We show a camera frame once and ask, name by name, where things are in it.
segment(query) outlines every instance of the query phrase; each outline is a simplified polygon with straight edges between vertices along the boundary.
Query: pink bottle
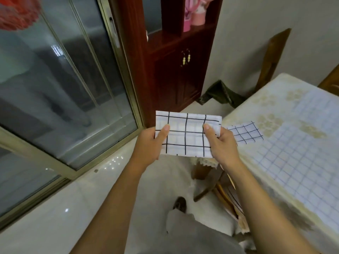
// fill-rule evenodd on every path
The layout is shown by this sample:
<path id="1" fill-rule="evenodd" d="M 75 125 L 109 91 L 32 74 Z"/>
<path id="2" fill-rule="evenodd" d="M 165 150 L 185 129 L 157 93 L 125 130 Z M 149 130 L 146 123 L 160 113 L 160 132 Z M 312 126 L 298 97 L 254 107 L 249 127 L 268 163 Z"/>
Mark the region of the pink bottle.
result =
<path id="1" fill-rule="evenodd" d="M 191 29 L 192 12 L 199 7 L 200 1 L 201 0 L 197 0 L 197 3 L 194 4 L 194 0 L 185 0 L 184 32 L 187 32 Z"/>
<path id="2" fill-rule="evenodd" d="M 192 13 L 191 24 L 193 26 L 201 26 L 205 24 L 206 10 L 213 0 L 201 0 L 200 5 Z"/>

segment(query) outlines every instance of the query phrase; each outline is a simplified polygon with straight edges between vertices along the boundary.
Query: forearm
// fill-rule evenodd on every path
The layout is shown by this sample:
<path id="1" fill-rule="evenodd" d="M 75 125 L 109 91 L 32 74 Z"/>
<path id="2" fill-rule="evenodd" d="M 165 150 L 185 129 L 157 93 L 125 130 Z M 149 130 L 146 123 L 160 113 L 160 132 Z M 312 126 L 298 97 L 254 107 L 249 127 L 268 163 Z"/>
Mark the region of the forearm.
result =
<path id="1" fill-rule="evenodd" d="M 231 178 L 260 253 L 317 253 L 287 220 L 242 162 L 231 171 Z"/>
<path id="2" fill-rule="evenodd" d="M 141 177 L 135 171 L 140 169 L 135 169 L 135 164 L 130 161 L 71 254 L 124 253 Z"/>

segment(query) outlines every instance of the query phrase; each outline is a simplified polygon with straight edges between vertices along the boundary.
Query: table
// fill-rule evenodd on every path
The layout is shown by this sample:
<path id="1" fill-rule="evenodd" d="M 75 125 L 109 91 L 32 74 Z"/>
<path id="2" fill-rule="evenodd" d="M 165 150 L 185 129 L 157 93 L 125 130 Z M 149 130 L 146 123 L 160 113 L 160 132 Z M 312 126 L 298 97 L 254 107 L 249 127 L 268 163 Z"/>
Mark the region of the table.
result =
<path id="1" fill-rule="evenodd" d="M 250 121 L 265 140 L 239 145 L 243 162 L 322 254 L 339 253 L 339 98 L 282 73 L 222 126 Z M 217 166 L 214 159 L 198 161 Z"/>

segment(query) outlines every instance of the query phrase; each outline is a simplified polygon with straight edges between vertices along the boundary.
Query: person's left hand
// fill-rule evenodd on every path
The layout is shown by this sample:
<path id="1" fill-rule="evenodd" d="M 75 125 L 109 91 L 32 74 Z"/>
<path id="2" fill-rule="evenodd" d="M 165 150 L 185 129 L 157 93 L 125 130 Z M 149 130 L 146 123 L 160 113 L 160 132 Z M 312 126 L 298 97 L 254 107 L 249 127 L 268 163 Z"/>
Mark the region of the person's left hand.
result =
<path id="1" fill-rule="evenodd" d="M 161 145 L 169 133 L 169 128 L 169 124 L 165 125 L 155 139 L 155 127 L 143 130 L 138 136 L 129 161 L 132 162 L 134 166 L 140 166 L 142 173 L 150 164 L 159 158 Z"/>

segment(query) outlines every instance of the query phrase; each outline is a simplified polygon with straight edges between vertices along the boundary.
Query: red lantern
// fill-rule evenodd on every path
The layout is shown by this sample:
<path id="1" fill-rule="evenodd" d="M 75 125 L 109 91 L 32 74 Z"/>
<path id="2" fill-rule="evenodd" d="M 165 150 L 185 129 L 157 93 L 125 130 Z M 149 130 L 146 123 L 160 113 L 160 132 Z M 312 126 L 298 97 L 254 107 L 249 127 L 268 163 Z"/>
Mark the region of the red lantern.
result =
<path id="1" fill-rule="evenodd" d="M 37 21 L 40 12 L 40 0 L 0 0 L 0 29 L 26 29 Z"/>

